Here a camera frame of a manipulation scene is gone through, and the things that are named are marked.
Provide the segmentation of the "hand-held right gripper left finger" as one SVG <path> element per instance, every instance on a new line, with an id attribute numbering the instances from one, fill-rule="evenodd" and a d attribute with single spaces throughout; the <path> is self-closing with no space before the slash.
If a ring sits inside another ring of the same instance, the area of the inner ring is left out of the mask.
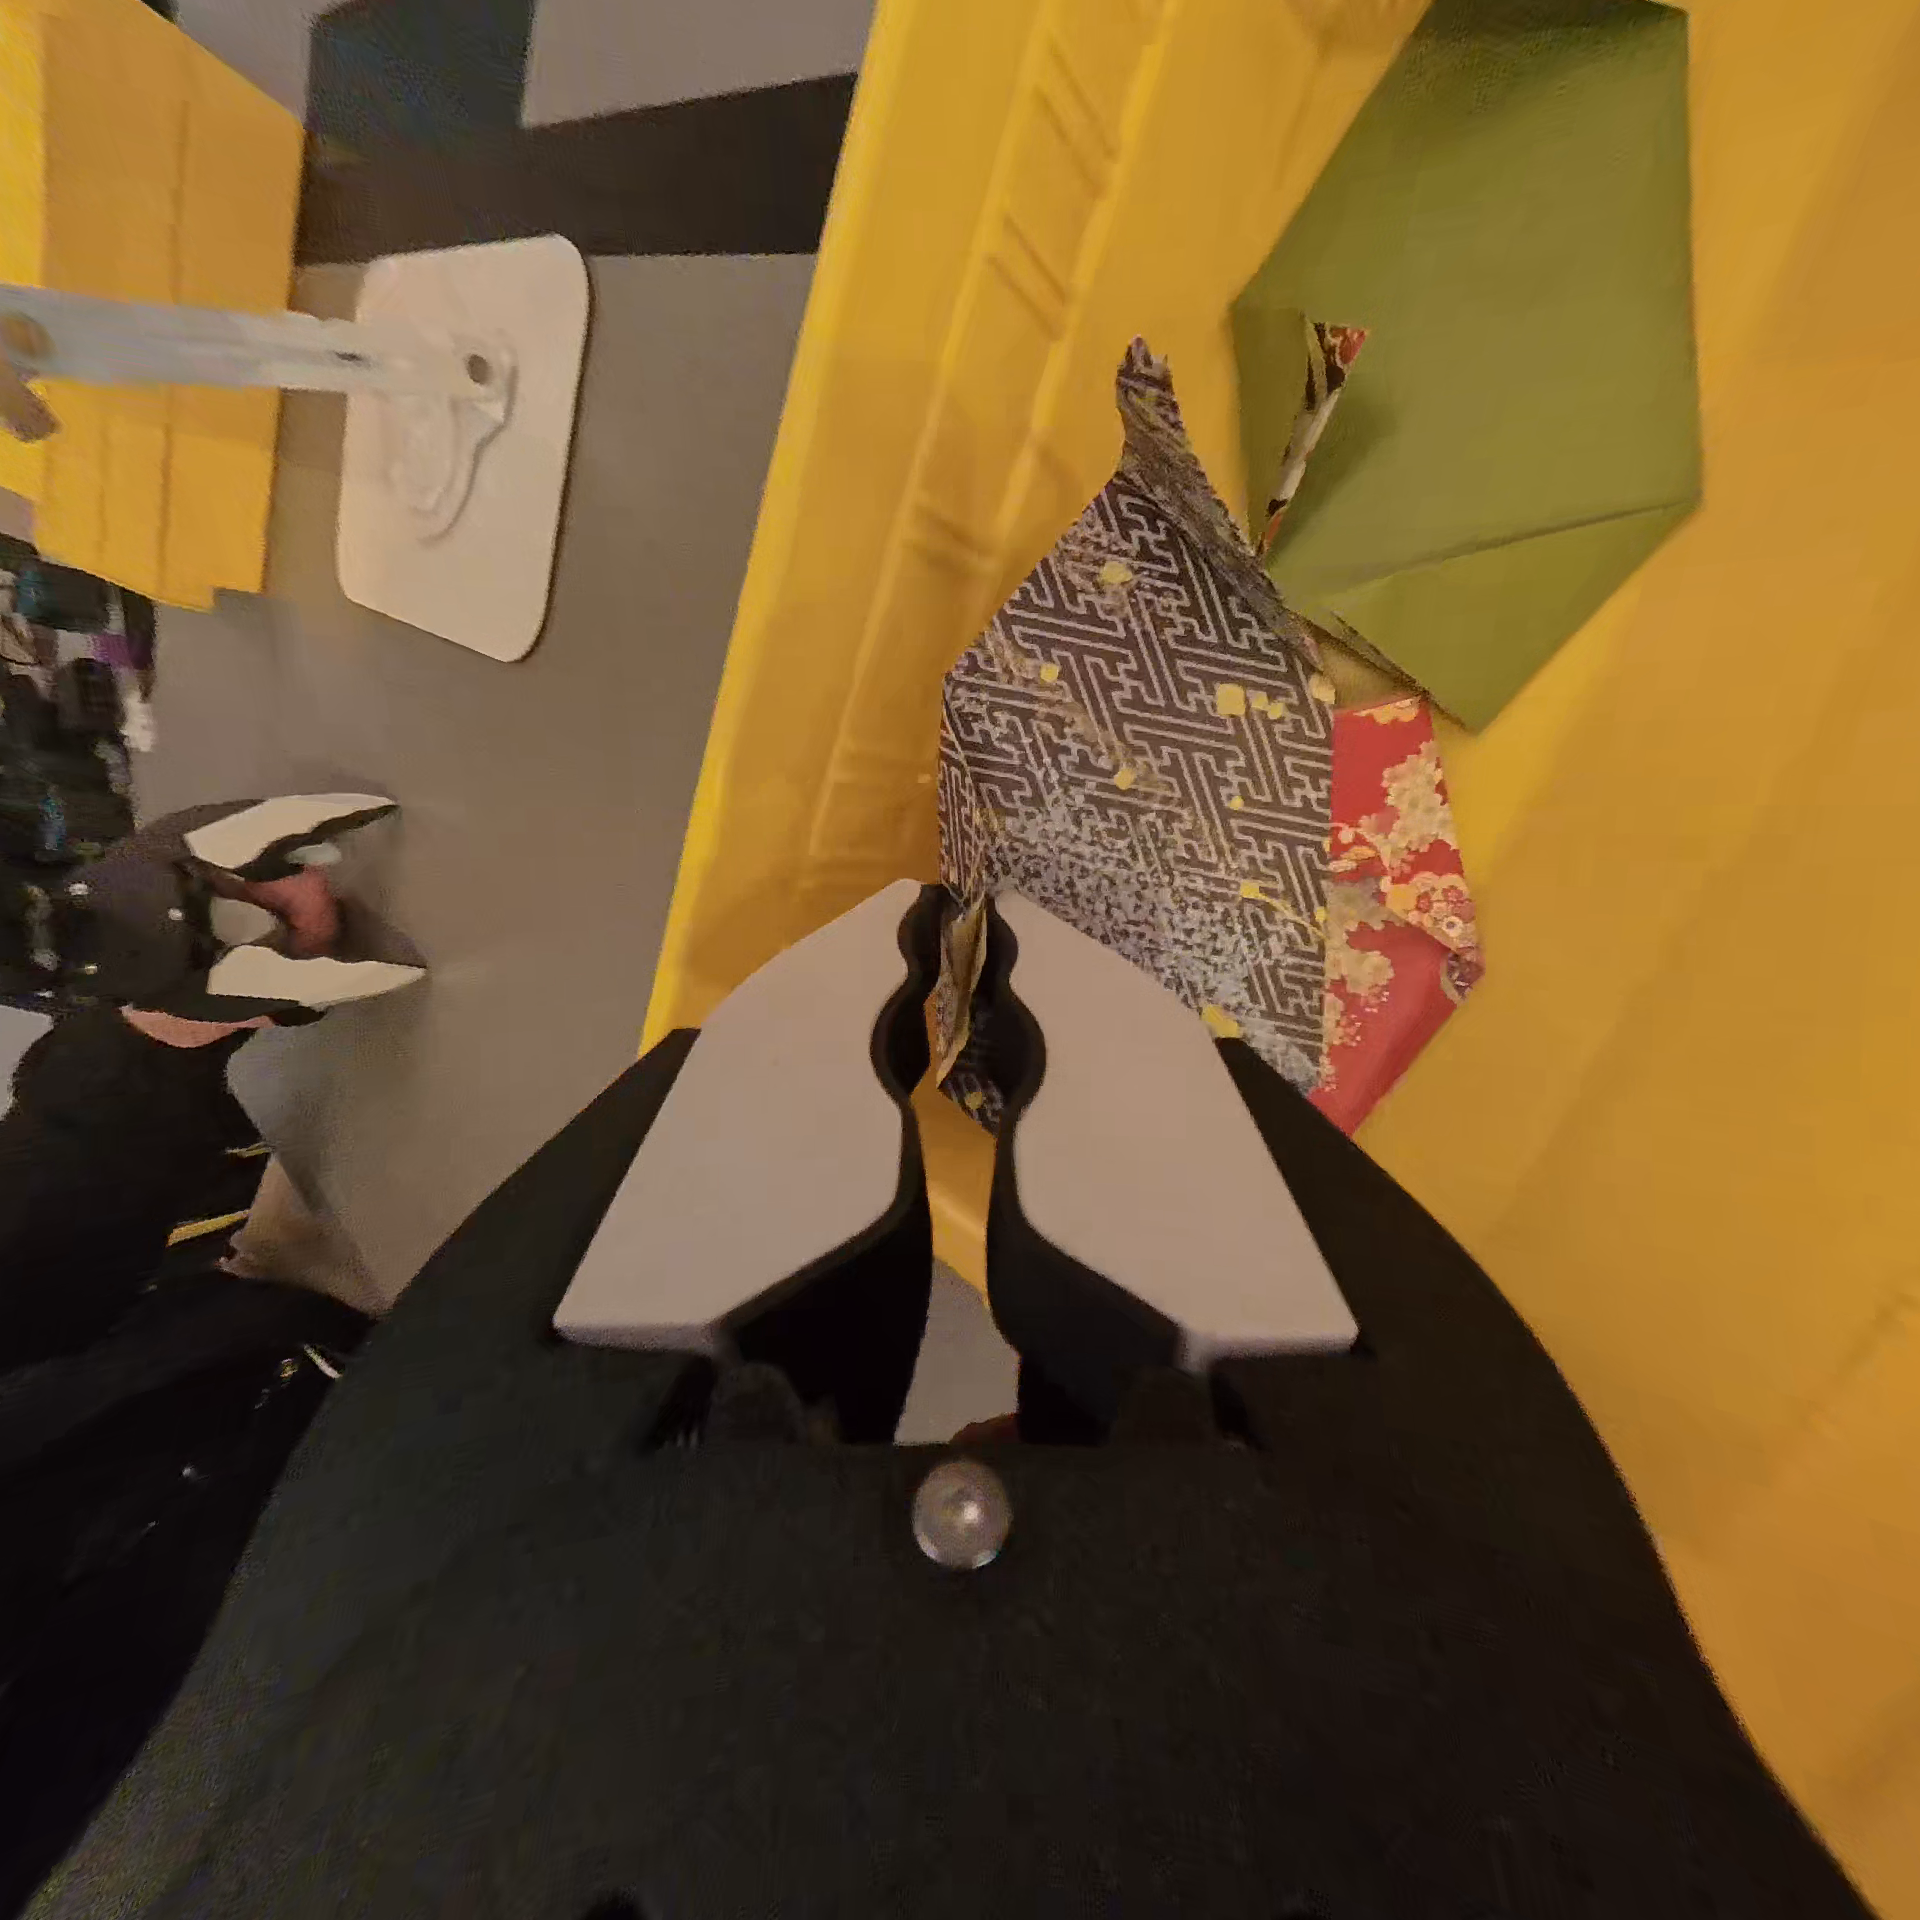
<path id="1" fill-rule="evenodd" d="M 891 881 L 654 1047 L 664 1099 L 555 1337 L 770 1367 L 843 1441 L 891 1446 L 929 1321 L 937 974 L 939 891 Z"/>

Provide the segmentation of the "person's left forearm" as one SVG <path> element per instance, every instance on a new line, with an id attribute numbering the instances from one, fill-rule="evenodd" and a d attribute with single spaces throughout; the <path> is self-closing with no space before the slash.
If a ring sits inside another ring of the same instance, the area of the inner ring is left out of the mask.
<path id="1" fill-rule="evenodd" d="M 2 1367 L 100 1339 L 239 1138 L 230 1063 L 263 1027 L 108 1006 L 23 1057 L 2 1122 Z"/>

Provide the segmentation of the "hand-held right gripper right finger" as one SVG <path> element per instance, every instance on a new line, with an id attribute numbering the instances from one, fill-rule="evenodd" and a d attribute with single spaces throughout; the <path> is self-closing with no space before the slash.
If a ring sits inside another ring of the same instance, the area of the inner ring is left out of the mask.
<path id="1" fill-rule="evenodd" d="M 1014 891 L 982 987 L 1001 1095 L 988 1297 L 1026 1376 L 1108 1428 L 1145 1376 L 1355 1352 L 1355 1311 L 1200 1016 Z"/>

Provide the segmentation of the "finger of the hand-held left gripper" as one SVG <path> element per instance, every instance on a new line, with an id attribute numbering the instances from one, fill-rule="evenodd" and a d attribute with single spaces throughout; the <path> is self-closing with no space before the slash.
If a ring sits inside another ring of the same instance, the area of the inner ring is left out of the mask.
<path id="1" fill-rule="evenodd" d="M 244 883 L 288 881 L 330 865 L 339 842 L 400 811 L 396 800 L 363 794 L 281 795 L 230 808 L 183 830 L 185 856 Z"/>
<path id="2" fill-rule="evenodd" d="M 212 1018 L 320 1018 L 355 1002 L 402 992 L 426 980 L 426 970 L 377 958 L 292 958 L 281 952 L 274 916 L 241 896 L 217 896 L 208 931 L 220 952 L 207 974 Z"/>

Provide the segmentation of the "grey patterned origami paper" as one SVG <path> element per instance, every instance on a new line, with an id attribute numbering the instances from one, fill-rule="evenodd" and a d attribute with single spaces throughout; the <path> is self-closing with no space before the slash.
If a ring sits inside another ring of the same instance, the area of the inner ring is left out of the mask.
<path id="1" fill-rule="evenodd" d="M 1001 1122 L 982 977 L 1020 894 L 1292 1086 L 1326 1066 L 1332 699 L 1305 625 L 1130 344 L 1118 466 L 953 663 L 939 713 L 942 1092 Z"/>

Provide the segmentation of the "person's left hand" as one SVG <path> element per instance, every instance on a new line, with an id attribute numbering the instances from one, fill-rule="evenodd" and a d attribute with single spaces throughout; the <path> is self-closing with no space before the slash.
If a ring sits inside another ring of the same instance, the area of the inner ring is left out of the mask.
<path id="1" fill-rule="evenodd" d="M 248 881 L 239 896 L 274 916 L 278 947 L 292 958 L 335 955 L 343 938 L 343 903 L 330 884 L 330 871 L 300 867 L 274 881 Z"/>

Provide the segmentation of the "white document stand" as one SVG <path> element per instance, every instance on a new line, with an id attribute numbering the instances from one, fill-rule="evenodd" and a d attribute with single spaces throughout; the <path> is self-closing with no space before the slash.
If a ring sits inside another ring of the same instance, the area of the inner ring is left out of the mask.
<path id="1" fill-rule="evenodd" d="M 355 316 L 4 286 L 4 376 L 345 399 L 337 569 L 359 608 L 496 663 L 544 632 L 592 289 L 560 233 L 384 257 Z"/>

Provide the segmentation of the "green origami paper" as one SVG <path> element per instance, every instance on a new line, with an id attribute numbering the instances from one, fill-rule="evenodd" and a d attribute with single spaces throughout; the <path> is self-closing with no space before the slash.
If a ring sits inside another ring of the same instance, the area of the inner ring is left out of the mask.
<path id="1" fill-rule="evenodd" d="M 1283 601 L 1465 730 L 1700 502 L 1689 20 L 1432 4 L 1232 307 Z"/>

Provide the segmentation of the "red patterned origami paper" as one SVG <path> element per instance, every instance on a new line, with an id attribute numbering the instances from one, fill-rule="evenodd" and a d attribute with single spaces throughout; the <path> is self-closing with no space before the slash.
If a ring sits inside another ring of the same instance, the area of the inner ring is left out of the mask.
<path id="1" fill-rule="evenodd" d="M 1355 1137 L 1481 974 L 1433 710 L 1401 696 L 1338 712 L 1315 1110 Z"/>

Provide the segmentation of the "yellow plastic bin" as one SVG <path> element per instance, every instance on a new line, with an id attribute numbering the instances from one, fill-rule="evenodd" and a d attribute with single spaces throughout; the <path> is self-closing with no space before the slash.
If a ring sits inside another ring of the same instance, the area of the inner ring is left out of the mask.
<path id="1" fill-rule="evenodd" d="M 1916 4 L 1689 4 L 1704 502 L 1451 738 L 1490 974 L 1360 1143 L 1628 1475 L 1752 1736 L 1919 1898 Z M 950 662 L 1414 4 L 878 4 L 642 1041 L 931 873 Z"/>
<path id="2" fill-rule="evenodd" d="M 302 166 L 297 120 L 148 8 L 2 4 L 4 283 L 280 314 Z M 56 380 L 51 408 L 2 446 L 43 558 L 167 608 L 260 590 L 274 391 Z"/>

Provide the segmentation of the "tan cloth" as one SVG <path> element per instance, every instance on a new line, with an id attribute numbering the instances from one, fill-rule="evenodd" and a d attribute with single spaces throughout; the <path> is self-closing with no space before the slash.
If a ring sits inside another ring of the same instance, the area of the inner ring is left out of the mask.
<path id="1" fill-rule="evenodd" d="M 281 1160 L 268 1162 L 220 1270 L 235 1280 L 308 1290 L 374 1320 L 392 1311 L 353 1240 L 304 1199 Z"/>

